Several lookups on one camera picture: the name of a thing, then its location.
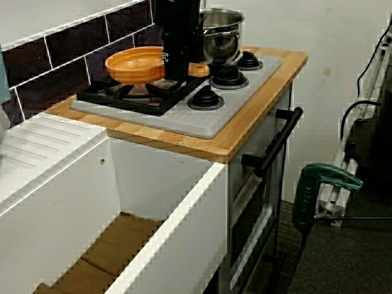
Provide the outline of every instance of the stainless steel pot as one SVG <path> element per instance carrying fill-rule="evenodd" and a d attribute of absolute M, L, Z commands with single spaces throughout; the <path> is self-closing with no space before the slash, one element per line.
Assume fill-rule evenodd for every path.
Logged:
<path fill-rule="evenodd" d="M 204 22 L 203 63 L 232 62 L 239 53 L 241 26 L 245 16 L 228 9 L 208 8 L 200 11 Z"/>

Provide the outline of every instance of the brown tile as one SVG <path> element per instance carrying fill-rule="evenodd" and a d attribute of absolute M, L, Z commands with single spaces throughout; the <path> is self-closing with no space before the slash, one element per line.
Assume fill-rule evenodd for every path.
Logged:
<path fill-rule="evenodd" d="M 47 37 L 54 67 L 108 44 L 105 19 L 99 17 Z"/>
<path fill-rule="evenodd" d="M 95 78 L 106 78 L 108 77 L 108 72 L 105 67 L 105 61 L 111 55 L 123 51 L 126 49 L 131 49 L 134 47 L 134 38 L 132 36 L 121 39 L 114 44 L 111 44 L 103 49 L 87 55 L 88 72 L 90 74 L 90 79 Z"/>
<path fill-rule="evenodd" d="M 6 103 L 2 104 L 1 106 L 4 109 L 5 113 L 7 113 L 8 118 L 10 119 L 10 127 L 15 127 L 23 122 L 23 117 L 18 103 L 17 95 L 15 94 L 15 90 L 11 90 L 10 93 L 11 99 Z"/>
<path fill-rule="evenodd" d="M 108 14 L 106 18 L 111 41 L 125 37 L 153 23 L 149 0 Z"/>
<path fill-rule="evenodd" d="M 26 119 L 88 86 L 84 59 L 74 61 L 18 88 Z"/>
<path fill-rule="evenodd" d="M 135 47 L 162 46 L 162 28 L 156 24 L 135 34 Z"/>
<path fill-rule="evenodd" d="M 10 87 L 50 70 L 44 39 L 3 52 Z"/>

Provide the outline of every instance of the gray carpet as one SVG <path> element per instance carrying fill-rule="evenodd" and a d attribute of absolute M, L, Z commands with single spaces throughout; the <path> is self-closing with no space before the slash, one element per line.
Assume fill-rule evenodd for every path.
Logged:
<path fill-rule="evenodd" d="M 285 261 L 281 274 L 277 280 L 274 294 L 286 294 L 290 281 L 298 264 L 301 251 L 301 233 L 292 223 L 293 204 L 282 201 L 281 217 L 277 233 L 277 249 L 285 254 Z"/>
<path fill-rule="evenodd" d="M 365 185 L 360 192 L 353 194 L 349 216 L 392 216 L 388 183 L 377 183 L 377 179 L 361 174 L 358 176 Z M 294 255 L 297 253 L 298 256 L 299 240 L 293 238 L 294 228 L 287 216 L 282 215 L 279 243 L 292 258 L 284 266 L 276 293 L 286 293 L 290 273 L 295 269 Z M 314 225 L 289 294 L 392 293 L 391 251 L 390 220 L 345 221 L 342 228 Z"/>

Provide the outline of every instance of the brown cardboard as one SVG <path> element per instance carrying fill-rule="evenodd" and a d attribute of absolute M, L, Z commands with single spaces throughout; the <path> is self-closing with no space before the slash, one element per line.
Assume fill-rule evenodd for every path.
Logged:
<path fill-rule="evenodd" d="M 33 294 L 103 294 L 138 254 L 162 221 L 121 213 L 53 287 Z"/>
<path fill-rule="evenodd" d="M 121 214 L 99 236 L 82 259 L 117 276 L 138 254 L 162 222 Z"/>
<path fill-rule="evenodd" d="M 45 284 L 40 284 L 33 294 L 64 294 L 64 293 L 60 292 L 59 290 L 50 288 Z"/>
<path fill-rule="evenodd" d="M 115 277 L 79 259 L 53 286 L 64 294 L 103 294 Z"/>

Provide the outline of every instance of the wooden countertop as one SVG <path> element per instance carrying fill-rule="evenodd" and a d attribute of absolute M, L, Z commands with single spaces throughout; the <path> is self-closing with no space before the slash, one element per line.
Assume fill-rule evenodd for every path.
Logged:
<path fill-rule="evenodd" d="M 46 112 L 63 118 L 106 127 L 109 136 L 113 138 L 226 164 L 307 62 L 307 54 L 303 52 L 255 47 L 243 47 L 243 50 L 279 56 L 283 60 L 283 65 L 237 112 L 216 137 L 210 140 L 73 111 L 69 108 L 69 105 L 75 96 L 56 104 Z"/>

